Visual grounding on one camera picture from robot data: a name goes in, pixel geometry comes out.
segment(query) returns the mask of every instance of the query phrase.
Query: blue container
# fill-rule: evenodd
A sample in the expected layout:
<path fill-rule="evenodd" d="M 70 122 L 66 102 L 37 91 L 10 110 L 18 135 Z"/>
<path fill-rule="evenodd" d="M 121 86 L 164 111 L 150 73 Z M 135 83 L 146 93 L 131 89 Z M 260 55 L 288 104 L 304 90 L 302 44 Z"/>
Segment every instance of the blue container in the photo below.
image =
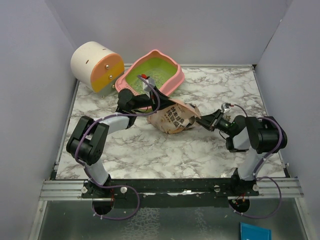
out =
<path fill-rule="evenodd" d="M 241 240 L 272 240 L 271 230 L 241 222 Z"/>

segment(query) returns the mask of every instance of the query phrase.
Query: white cylinder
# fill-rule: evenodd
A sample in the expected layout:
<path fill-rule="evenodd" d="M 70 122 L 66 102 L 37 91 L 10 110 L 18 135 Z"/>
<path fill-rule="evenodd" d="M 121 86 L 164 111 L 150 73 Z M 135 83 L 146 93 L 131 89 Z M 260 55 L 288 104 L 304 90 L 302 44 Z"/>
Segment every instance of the white cylinder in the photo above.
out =
<path fill-rule="evenodd" d="M 89 41 L 75 50 L 70 66 L 73 75 L 97 93 L 125 70 L 119 54 L 95 41 Z"/>

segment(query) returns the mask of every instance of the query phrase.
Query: gray floor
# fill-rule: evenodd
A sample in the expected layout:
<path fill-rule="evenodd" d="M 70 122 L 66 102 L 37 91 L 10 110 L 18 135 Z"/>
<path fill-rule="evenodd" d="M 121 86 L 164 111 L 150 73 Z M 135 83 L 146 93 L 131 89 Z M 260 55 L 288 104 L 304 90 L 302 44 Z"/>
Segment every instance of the gray floor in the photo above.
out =
<path fill-rule="evenodd" d="M 255 199 L 248 211 L 266 215 L 277 199 Z M 114 215 L 130 213 L 117 209 Z M 307 240 L 292 198 L 284 199 L 279 212 L 267 219 L 249 219 L 230 208 L 141 208 L 123 221 L 93 217 L 90 201 L 48 202 L 40 240 L 238 240 L 240 222 L 272 230 L 272 240 Z"/>

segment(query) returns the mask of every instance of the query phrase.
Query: metal frame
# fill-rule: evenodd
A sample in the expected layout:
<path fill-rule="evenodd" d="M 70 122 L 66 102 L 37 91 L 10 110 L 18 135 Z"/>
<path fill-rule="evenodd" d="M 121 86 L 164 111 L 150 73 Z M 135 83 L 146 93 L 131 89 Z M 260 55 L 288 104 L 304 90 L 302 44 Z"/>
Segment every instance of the metal frame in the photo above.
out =
<path fill-rule="evenodd" d="M 125 64 L 126 69 L 131 66 L 131 64 Z M 182 67 L 185 68 L 248 68 L 253 71 L 254 78 L 257 82 L 257 76 L 255 73 L 255 70 L 252 65 L 210 65 L 210 64 L 202 64 L 202 65 L 181 65 Z M 55 160 L 55 167 L 53 171 L 58 170 L 58 165 L 60 162 L 60 157 L 62 154 L 63 146 L 64 146 L 64 141 L 66 138 L 68 126 L 69 126 L 69 121 L 70 117 L 72 114 L 72 110 L 75 104 L 76 100 L 76 95 L 79 87 L 79 81 L 76 82 L 75 89 L 73 92 L 70 108 L 67 114 L 67 119 L 66 123 L 64 126 L 63 130 L 63 135 L 61 138 L 61 143 L 59 147 L 59 151 Z M 262 102 L 263 105 L 265 106 L 265 101 L 262 97 Z M 280 158 L 282 163 L 284 163 L 283 158 L 280 154 Z M 84 182 L 88 181 L 86 179 L 83 180 L 45 180 L 42 185 L 42 190 L 40 193 L 39 197 L 39 202 L 38 202 L 38 207 L 35 215 L 35 219 L 31 228 L 31 232 L 29 235 L 29 240 L 35 240 L 38 239 L 42 222 L 45 216 L 45 211 L 46 211 L 46 206 L 47 206 L 47 201 L 111 201 L 111 198 L 82 198 L 82 188 L 84 186 Z M 310 214 L 307 209 L 307 205 L 305 203 L 305 199 L 301 185 L 299 183 L 299 180 L 297 178 L 284 178 L 284 177 L 279 177 L 275 178 L 275 181 L 279 184 L 282 197 L 283 198 L 295 198 L 298 212 L 300 214 L 306 235 L 309 240 L 316 240 L 317 239 L 317 234 L 315 231 L 315 228 L 313 227 Z M 268 180 L 268 179 L 263 179 L 259 182 L 257 182 L 257 185 L 259 187 L 259 196 L 250 196 L 250 199 L 274 199 L 279 197 L 279 192 L 275 184 Z M 170 192 L 169 193 L 171 196 L 178 196 L 178 195 L 196 195 L 199 196 L 202 194 L 202 192 L 192 192 L 188 189 L 184 192 Z M 144 193 L 143 197 L 147 198 L 148 196 L 154 195 L 152 192 L 151 193 Z M 229 196 L 228 199 L 233 199 L 238 196 Z"/>

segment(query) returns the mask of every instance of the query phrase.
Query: pink plastic tub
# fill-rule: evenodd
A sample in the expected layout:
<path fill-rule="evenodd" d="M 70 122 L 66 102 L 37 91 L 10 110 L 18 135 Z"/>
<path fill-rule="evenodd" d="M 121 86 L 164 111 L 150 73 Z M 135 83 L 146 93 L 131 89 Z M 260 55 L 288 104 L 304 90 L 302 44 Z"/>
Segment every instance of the pink plastic tub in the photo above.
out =
<path fill-rule="evenodd" d="M 137 75 L 145 74 L 155 79 L 157 88 L 169 96 L 185 80 L 181 66 L 171 57 L 152 50 L 138 59 L 115 82 L 115 89 L 130 89 L 134 95 L 143 94 L 142 82 Z"/>

